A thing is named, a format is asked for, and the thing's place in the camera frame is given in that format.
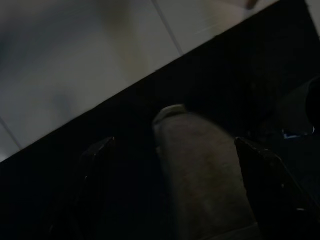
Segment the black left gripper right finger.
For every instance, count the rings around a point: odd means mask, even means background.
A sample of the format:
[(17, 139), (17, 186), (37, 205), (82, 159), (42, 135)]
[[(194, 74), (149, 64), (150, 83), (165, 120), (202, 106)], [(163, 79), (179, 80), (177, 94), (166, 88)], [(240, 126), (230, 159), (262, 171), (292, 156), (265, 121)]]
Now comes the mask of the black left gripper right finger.
[(320, 138), (265, 145), (234, 141), (247, 198), (264, 240), (320, 238)]

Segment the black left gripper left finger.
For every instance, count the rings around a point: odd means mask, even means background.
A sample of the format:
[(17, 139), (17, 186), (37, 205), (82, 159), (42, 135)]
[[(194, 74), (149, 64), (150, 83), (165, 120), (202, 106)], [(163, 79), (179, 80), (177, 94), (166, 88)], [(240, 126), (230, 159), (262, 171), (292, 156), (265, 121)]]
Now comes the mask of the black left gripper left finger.
[(50, 210), (44, 229), (45, 240), (92, 240), (104, 203), (104, 184), (113, 136), (85, 150), (65, 189)]

